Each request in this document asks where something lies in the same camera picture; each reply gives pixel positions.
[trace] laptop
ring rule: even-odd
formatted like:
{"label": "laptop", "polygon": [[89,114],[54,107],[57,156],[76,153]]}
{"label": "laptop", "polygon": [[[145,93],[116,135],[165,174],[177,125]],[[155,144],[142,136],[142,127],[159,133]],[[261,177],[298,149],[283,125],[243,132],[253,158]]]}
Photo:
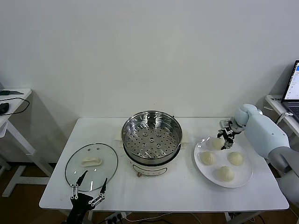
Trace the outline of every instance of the laptop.
{"label": "laptop", "polygon": [[299,122],[299,60],[295,62],[294,69],[281,100],[282,105]]}

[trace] power strip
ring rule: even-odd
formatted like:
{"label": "power strip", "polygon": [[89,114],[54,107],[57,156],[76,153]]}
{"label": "power strip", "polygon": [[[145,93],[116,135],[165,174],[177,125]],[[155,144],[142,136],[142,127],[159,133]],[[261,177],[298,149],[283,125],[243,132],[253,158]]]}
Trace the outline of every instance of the power strip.
{"label": "power strip", "polygon": [[131,212],[128,212],[128,211],[117,211],[117,212],[113,213],[112,215],[107,216],[105,218],[106,224],[108,224],[108,221],[107,221],[108,219],[112,219],[113,217],[117,217],[118,214],[121,214],[121,219],[123,220],[125,217],[127,217],[129,214],[131,214]]}

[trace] laptop screen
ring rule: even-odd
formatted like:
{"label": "laptop screen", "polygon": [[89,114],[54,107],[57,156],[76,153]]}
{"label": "laptop screen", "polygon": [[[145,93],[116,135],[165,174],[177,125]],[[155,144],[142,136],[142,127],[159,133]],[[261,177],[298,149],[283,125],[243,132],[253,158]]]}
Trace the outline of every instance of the laptop screen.
{"label": "laptop screen", "polygon": [[285,100],[299,100],[299,61],[296,61],[291,79],[287,86],[285,95]]}

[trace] white wall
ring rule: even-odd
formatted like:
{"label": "white wall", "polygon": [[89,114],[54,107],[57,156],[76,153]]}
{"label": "white wall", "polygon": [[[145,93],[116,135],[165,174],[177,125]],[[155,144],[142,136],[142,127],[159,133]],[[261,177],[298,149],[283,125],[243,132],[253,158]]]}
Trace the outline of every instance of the white wall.
{"label": "white wall", "polygon": [[0,82],[32,88],[30,113],[13,122],[55,161],[78,117],[147,109],[223,117],[283,92],[298,58],[298,8],[297,0],[5,0]]}

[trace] white plate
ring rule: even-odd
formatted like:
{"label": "white plate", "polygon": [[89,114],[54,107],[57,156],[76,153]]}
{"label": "white plate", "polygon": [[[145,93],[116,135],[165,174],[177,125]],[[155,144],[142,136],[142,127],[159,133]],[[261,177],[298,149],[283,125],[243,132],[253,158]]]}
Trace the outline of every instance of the white plate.
{"label": "white plate", "polygon": [[[213,137],[207,137],[202,139],[194,149],[194,159],[198,169],[201,173],[210,181],[225,188],[238,188],[245,185],[252,177],[253,168],[252,164],[246,154],[246,151],[234,143],[230,149],[215,150],[212,147]],[[205,151],[213,152],[215,156],[215,163],[213,165],[205,165],[200,159],[200,153]],[[239,152],[244,157],[244,163],[240,166],[235,166],[228,161],[228,155],[231,152]],[[218,169],[220,167],[227,166],[230,167],[234,173],[235,178],[230,182],[224,182],[218,177]]]}

